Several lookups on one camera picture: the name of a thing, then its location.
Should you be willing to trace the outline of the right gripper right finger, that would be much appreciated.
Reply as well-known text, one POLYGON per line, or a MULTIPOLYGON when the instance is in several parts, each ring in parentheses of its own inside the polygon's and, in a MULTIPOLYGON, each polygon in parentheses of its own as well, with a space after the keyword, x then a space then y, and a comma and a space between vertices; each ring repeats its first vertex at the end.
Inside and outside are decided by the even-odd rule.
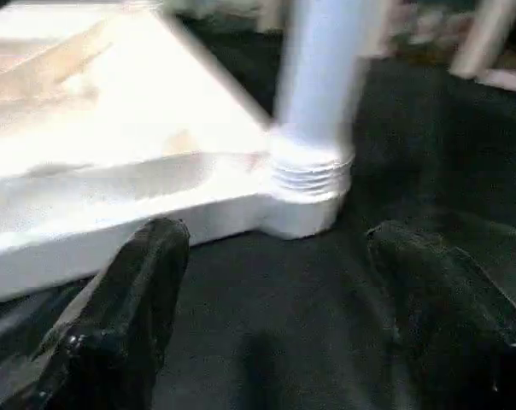
POLYGON ((387 220, 366 235, 422 409, 516 409, 516 306, 463 249, 387 220))

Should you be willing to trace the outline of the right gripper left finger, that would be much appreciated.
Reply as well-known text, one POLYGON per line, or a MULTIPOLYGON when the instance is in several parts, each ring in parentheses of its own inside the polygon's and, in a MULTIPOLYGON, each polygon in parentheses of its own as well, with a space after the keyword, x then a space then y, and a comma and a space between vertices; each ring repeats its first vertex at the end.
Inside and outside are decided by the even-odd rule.
POLYGON ((2 409, 149 409, 172 335, 190 234, 180 220, 135 231, 15 371, 2 409))

